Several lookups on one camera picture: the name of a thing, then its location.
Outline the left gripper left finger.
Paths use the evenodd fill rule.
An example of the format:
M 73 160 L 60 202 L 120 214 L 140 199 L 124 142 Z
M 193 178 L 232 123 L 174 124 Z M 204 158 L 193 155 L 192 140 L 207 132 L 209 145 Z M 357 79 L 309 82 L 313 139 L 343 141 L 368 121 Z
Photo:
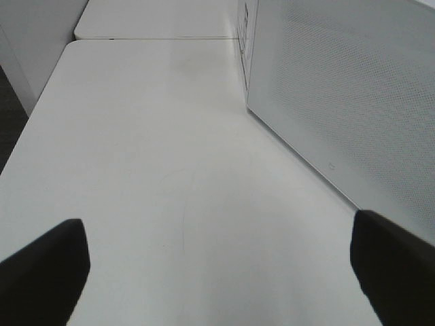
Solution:
M 1 262 L 2 325 L 66 325 L 90 271 L 81 219 L 68 219 Z

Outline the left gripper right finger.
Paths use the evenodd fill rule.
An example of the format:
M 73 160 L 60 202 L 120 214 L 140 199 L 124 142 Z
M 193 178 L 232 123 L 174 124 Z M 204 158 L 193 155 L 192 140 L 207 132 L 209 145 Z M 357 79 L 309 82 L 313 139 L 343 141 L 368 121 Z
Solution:
M 434 247 L 384 216 L 358 210 L 350 262 L 382 325 L 434 324 Z

